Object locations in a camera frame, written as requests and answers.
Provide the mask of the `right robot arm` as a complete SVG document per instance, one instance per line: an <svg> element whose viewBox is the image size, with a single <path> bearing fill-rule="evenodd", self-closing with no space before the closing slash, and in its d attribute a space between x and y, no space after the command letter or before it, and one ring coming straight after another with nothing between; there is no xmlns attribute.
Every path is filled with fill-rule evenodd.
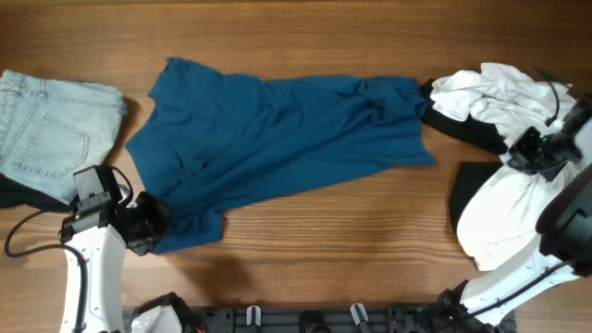
<svg viewBox="0 0 592 333"><path fill-rule="evenodd" d="M591 96L582 94L559 131L527 129L509 153L520 175L556 180L570 162L582 162L591 143ZM445 290L422 311L420 332L499 332L502 320L525 302L562 283L591 274L591 169L586 167L536 218L536 234L486 275Z"/></svg>

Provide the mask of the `blue t-shirt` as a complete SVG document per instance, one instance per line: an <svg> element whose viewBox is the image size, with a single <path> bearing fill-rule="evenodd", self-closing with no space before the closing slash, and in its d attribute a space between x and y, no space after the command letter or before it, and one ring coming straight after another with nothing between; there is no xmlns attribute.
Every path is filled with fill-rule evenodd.
<svg viewBox="0 0 592 333"><path fill-rule="evenodd" d="M217 242L223 213L434 157L416 80L262 80L170 57L154 110L127 141L144 188L172 217L155 252Z"/></svg>

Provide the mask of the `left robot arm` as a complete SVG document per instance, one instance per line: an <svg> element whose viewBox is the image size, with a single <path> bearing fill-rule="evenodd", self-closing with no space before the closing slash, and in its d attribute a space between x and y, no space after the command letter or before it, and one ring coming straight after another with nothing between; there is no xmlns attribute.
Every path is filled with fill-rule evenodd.
<svg viewBox="0 0 592 333"><path fill-rule="evenodd" d="M205 332L187 303L169 292L125 315L122 267L127 252L152 253L170 221L169 206L142 191L124 193L114 166L74 174L79 200L58 237L68 259L63 332Z"/></svg>

